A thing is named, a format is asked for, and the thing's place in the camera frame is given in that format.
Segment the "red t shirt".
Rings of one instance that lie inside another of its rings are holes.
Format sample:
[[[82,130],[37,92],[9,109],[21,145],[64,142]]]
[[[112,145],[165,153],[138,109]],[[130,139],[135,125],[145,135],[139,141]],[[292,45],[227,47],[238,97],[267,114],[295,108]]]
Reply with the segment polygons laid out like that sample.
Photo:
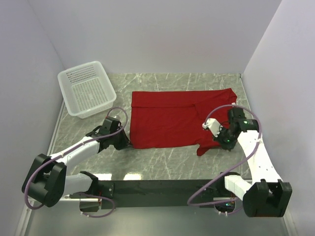
[[[231,88],[204,91],[134,91],[131,100],[130,140],[135,149],[177,148],[198,145],[202,156],[219,147],[210,131],[202,128],[212,113],[220,123],[228,121],[227,104],[235,103]]]

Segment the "white plastic perforated basket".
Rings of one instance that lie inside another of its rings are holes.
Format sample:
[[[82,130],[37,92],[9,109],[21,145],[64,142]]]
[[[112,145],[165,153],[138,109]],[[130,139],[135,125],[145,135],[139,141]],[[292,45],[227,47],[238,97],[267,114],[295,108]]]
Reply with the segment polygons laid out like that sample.
[[[81,64],[58,74],[69,115],[81,119],[113,107],[116,92],[99,61]]]

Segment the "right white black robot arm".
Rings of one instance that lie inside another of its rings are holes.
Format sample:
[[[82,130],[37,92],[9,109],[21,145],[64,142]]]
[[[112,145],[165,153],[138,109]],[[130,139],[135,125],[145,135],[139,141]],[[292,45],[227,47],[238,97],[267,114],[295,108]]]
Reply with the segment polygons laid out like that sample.
[[[236,143],[241,146],[252,181],[248,183],[240,175],[228,172],[217,182],[217,193],[227,196],[232,192],[242,201],[248,217],[283,217],[292,187],[275,170],[260,134],[258,121],[246,118],[244,110],[238,107],[231,108],[227,114],[227,128],[215,118],[207,119],[204,128],[210,129],[214,141],[225,150],[232,150]]]

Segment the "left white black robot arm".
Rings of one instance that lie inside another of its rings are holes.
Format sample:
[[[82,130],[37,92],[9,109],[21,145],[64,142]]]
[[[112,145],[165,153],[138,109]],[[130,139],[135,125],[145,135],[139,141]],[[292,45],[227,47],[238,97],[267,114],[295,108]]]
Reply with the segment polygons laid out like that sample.
[[[38,155],[22,185],[26,205],[34,208],[30,205],[29,198],[46,207],[54,206],[65,195],[80,194],[88,198],[98,198],[98,177],[86,171],[69,176],[68,171],[109,146],[116,150],[130,146],[124,128],[125,125],[116,117],[107,116],[102,125],[69,148],[51,156]]]

